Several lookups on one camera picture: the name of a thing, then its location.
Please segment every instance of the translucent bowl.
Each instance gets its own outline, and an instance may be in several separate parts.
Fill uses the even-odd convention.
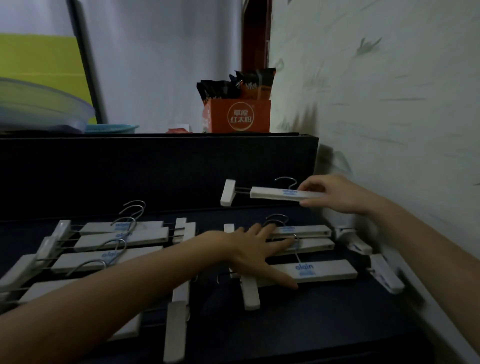
[[[51,87],[0,77],[0,130],[83,133],[95,109]]]

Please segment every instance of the person's left hand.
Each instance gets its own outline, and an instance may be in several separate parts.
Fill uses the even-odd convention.
[[[266,242],[265,240],[275,229],[275,224],[269,224],[262,228],[260,224],[254,224],[248,231],[239,228],[228,234],[230,251],[228,263],[233,271],[240,275],[266,278],[284,287],[297,289],[295,280],[269,266],[265,259],[287,249],[294,243],[289,238],[279,242]]]

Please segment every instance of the hand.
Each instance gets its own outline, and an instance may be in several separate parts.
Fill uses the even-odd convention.
[[[300,184],[298,190],[325,193],[324,197],[300,201],[301,206],[328,207],[343,213],[368,214],[383,199],[343,176],[330,174],[310,176]]]
[[[280,286],[297,289],[298,285],[292,277],[265,262],[267,257],[287,249],[294,243],[294,239],[267,243],[265,240],[275,227],[275,224],[269,224],[264,228],[260,224],[255,224],[247,232],[244,228],[239,228],[228,234],[231,251],[228,263],[238,274],[266,278]]]

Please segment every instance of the red box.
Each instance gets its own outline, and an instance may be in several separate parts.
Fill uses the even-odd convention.
[[[203,111],[204,132],[270,132],[270,100],[215,98]]]

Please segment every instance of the person's right arm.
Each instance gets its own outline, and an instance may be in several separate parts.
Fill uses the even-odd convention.
[[[306,179],[302,191],[325,192],[304,207],[369,217],[400,252],[462,335],[480,353],[480,261],[399,205],[341,176]]]

